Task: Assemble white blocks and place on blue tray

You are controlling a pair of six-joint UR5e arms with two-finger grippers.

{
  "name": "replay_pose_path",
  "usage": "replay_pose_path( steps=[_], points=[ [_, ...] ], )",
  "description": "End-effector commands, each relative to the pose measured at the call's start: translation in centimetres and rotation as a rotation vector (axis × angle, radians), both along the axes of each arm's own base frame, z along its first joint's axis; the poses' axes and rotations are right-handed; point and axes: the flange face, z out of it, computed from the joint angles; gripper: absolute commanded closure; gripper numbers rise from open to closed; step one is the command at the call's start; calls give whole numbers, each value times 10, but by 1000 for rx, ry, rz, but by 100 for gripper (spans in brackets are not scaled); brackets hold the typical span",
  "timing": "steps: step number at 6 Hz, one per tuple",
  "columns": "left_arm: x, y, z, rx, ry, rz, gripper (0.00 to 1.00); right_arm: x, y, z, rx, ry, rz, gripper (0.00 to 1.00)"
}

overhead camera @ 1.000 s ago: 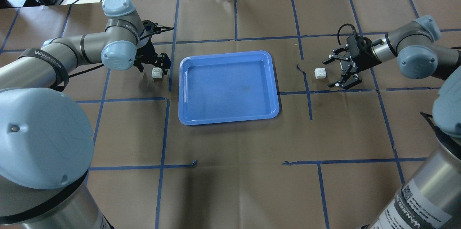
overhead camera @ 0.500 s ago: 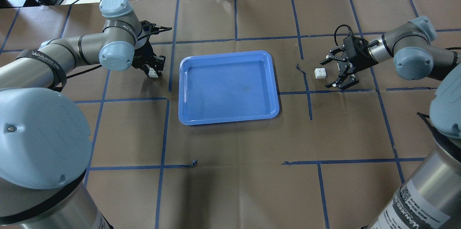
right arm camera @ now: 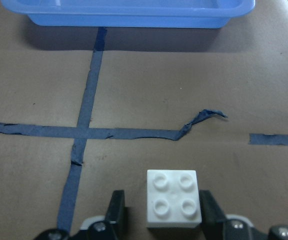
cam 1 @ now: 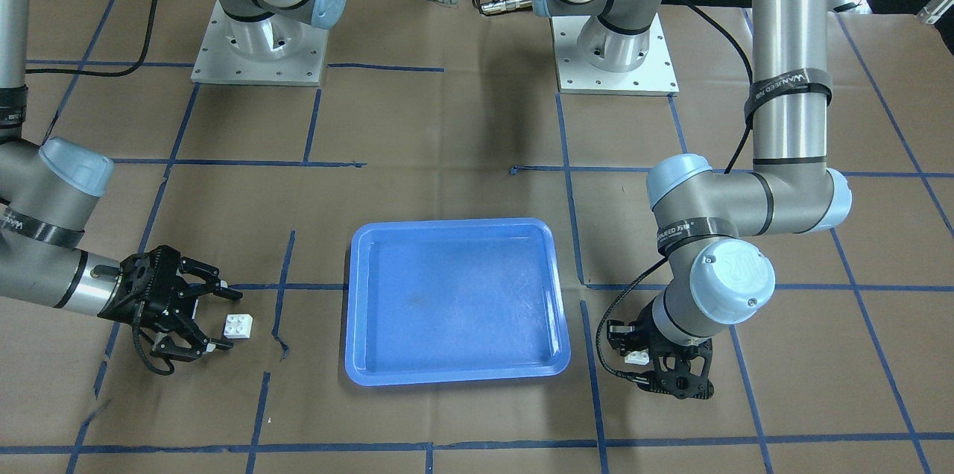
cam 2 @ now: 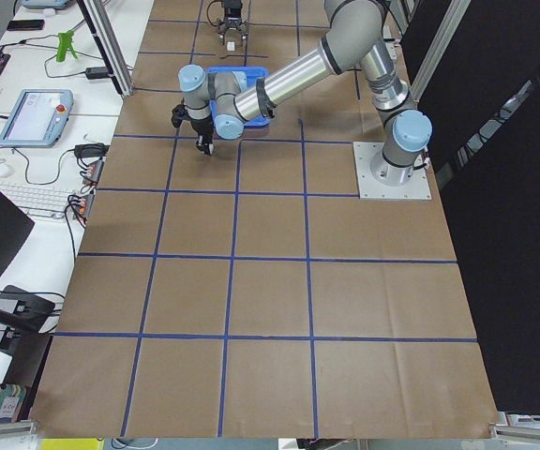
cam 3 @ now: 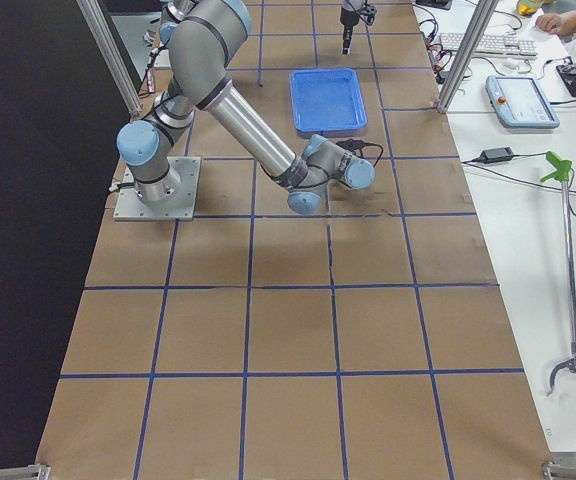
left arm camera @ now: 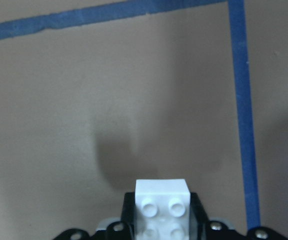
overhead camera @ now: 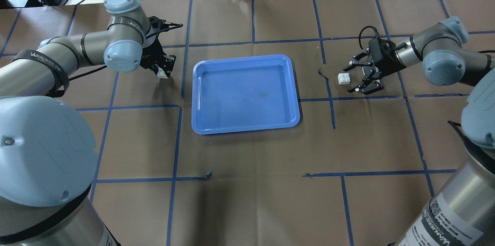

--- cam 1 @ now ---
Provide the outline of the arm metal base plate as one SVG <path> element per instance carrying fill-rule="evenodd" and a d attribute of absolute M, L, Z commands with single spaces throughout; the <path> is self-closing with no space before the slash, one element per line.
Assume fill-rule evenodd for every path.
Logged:
<path fill-rule="evenodd" d="M 558 89 L 590 95 L 671 96 L 680 91 L 659 16 L 637 35 L 612 32 L 596 16 L 551 18 Z"/>
<path fill-rule="evenodd" d="M 329 33 L 283 16 L 240 22 L 215 3 L 191 80 L 218 86 L 320 86 Z"/>

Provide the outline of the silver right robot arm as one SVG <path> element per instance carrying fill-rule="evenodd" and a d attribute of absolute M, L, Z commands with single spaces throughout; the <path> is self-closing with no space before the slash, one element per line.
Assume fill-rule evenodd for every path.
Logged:
<path fill-rule="evenodd" d="M 197 83 L 317 86 L 328 31 L 347 0 L 217 0 L 192 74 Z M 202 295 L 240 300 L 217 267 L 167 245 L 122 261 L 80 241 L 115 164 L 75 142 L 22 137 L 26 121 L 28 0 L 2 0 L 2 294 L 132 329 L 145 366 L 197 361 L 246 338 L 248 317 L 226 318 L 224 338 L 195 323 Z"/>

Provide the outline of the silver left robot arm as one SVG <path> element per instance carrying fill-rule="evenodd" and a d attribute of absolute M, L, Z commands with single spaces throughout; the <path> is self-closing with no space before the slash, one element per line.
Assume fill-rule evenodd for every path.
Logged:
<path fill-rule="evenodd" d="M 597 69 L 623 73 L 639 66 L 620 57 L 640 44 L 661 0 L 534 0 L 544 18 L 589 16 L 581 47 Z M 717 172 L 696 154 L 672 156 L 646 178 L 657 222 L 657 250 L 672 280 L 631 322 L 605 312 L 594 335 L 635 373 L 609 369 L 640 389 L 678 399 L 708 399 L 712 339 L 753 317 L 770 300 L 776 274 L 748 239 L 759 234 L 813 233 L 849 215 L 852 193 L 826 160 L 827 110 L 833 81 L 827 70 L 826 0 L 752 0 L 753 56 L 744 138 L 753 140 L 751 172 Z"/>

